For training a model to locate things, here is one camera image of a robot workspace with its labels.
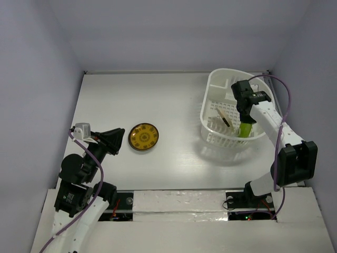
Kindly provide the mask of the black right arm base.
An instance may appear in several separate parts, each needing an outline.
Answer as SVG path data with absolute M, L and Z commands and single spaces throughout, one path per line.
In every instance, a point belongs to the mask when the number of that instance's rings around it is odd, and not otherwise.
M 236 209 L 252 209 L 254 204 L 248 202 L 241 191 L 227 191 L 226 199 L 223 202 L 225 209 L 232 211 Z

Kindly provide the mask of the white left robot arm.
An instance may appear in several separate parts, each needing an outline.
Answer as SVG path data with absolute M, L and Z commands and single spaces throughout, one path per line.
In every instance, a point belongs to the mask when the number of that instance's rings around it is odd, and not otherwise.
M 117 188 L 104 182 L 102 162 L 119 153 L 124 133 L 122 128 L 93 132 L 88 123 L 69 129 L 69 138 L 84 153 L 69 154 L 61 163 L 51 237 L 41 252 L 84 251 L 100 216 L 116 204 Z

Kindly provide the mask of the yellow plate with brown rim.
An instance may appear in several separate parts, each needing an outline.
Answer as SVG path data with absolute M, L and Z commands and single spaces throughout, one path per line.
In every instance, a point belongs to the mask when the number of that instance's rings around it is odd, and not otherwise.
M 140 123 L 130 130 L 127 140 L 132 149 L 145 152 L 156 146 L 159 136 L 156 126 L 150 123 Z

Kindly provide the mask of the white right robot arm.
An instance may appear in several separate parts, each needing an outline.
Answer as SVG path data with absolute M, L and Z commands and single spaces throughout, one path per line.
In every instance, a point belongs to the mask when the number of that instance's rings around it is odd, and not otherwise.
M 271 192 L 313 178 L 318 146 L 297 135 L 276 111 L 267 93 L 254 92 L 248 80 L 234 83 L 231 89 L 241 122 L 259 124 L 275 147 L 270 172 L 245 184 L 243 202 L 254 207 Z

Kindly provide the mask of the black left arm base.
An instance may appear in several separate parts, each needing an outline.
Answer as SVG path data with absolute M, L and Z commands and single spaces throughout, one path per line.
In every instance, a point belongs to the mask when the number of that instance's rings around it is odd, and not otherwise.
M 103 212 L 99 221 L 132 221 L 133 202 L 133 191 L 118 191 L 115 203 Z

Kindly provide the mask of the lime green plate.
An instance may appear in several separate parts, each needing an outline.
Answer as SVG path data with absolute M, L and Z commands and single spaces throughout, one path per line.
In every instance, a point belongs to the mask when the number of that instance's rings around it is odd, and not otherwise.
M 241 122 L 239 126 L 238 137 L 248 138 L 250 136 L 251 130 L 252 130 L 252 124 Z

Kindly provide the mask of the cream plate with black mark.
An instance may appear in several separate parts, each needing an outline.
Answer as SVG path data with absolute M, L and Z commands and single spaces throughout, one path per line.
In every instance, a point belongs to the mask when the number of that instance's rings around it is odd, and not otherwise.
M 228 114 L 222 108 L 216 107 L 215 109 L 219 114 L 220 118 L 225 123 L 225 125 L 233 132 L 234 131 L 233 123 Z

